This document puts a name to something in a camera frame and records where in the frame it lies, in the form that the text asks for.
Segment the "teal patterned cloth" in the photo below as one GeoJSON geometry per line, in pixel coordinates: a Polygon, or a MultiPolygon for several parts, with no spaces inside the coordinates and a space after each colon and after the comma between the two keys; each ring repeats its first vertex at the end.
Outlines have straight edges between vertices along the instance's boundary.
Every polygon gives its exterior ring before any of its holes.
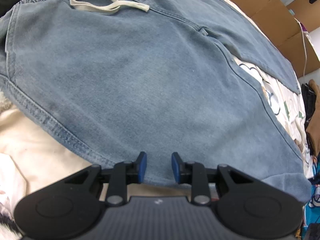
{"type": "Polygon", "coordinates": [[[319,155],[313,156],[313,178],[316,184],[311,188],[311,199],[304,207],[304,224],[302,237],[304,238],[310,224],[319,224],[319,155]]]}

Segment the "brown garment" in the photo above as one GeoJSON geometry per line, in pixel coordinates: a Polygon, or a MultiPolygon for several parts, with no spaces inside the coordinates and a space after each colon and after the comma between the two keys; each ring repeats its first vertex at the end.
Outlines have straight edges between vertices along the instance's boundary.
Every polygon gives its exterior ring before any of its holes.
{"type": "Polygon", "coordinates": [[[319,98],[319,85],[311,79],[309,86],[316,94],[315,111],[311,117],[309,125],[306,129],[306,133],[310,138],[310,142],[313,148],[313,154],[317,157],[320,150],[320,98],[319,98]]]}

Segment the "black garment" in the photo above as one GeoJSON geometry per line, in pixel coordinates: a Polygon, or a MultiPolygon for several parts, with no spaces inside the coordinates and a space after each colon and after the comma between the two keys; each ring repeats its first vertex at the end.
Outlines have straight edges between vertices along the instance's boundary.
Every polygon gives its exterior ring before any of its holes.
{"type": "Polygon", "coordinates": [[[303,97],[305,113],[306,113],[304,126],[305,126],[305,129],[307,129],[309,122],[315,111],[316,94],[314,90],[307,83],[301,85],[301,90],[302,90],[302,97],[303,97]]]}

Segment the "brown cardboard box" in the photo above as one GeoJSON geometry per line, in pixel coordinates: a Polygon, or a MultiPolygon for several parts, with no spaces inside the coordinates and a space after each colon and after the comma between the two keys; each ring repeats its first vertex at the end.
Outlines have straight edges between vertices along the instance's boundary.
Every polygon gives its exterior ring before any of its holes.
{"type": "Polygon", "coordinates": [[[300,25],[280,0],[231,0],[287,58],[298,77],[319,69],[319,58],[300,25]]]}

